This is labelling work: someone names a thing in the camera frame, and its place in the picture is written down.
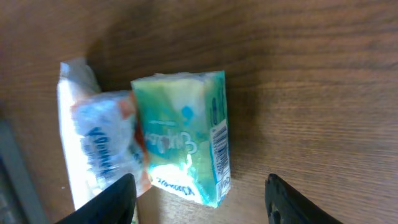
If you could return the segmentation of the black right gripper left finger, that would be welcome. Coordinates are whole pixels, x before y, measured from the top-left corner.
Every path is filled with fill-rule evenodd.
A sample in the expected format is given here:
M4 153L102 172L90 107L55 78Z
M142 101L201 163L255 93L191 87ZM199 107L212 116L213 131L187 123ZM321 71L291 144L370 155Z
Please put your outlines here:
M125 174L56 224L130 224L135 206L135 179L132 174Z

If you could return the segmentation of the green white tissue pack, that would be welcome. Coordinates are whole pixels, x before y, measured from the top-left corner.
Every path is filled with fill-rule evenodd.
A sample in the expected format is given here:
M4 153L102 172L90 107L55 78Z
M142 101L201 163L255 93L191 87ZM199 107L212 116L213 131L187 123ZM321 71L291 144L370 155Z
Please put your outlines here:
M231 188L224 71L156 73L131 85L152 184L219 207Z

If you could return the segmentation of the orange tissue pack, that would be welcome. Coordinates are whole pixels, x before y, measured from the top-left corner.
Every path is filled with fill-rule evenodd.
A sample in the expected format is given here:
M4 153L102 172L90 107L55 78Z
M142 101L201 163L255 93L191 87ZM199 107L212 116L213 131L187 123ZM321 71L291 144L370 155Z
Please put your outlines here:
M131 91L91 96L73 105L71 112L90 193L98 195L125 174L134 176L138 197L151 188Z

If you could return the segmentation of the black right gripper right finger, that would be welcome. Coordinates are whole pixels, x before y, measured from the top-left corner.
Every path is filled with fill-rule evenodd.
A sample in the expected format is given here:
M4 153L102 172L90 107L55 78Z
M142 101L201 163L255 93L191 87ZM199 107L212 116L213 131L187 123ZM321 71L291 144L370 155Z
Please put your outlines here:
M276 174L268 175L264 198L271 224L342 224Z

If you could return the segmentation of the white tube gold cap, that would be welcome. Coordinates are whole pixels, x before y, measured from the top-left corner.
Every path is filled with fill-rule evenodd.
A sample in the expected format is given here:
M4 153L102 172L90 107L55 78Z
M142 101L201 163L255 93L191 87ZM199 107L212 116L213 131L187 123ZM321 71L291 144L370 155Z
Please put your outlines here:
M63 154L75 209L93 198L87 184L86 156L72 120L72 106L101 91L86 58L78 57L60 63L57 84L58 122Z

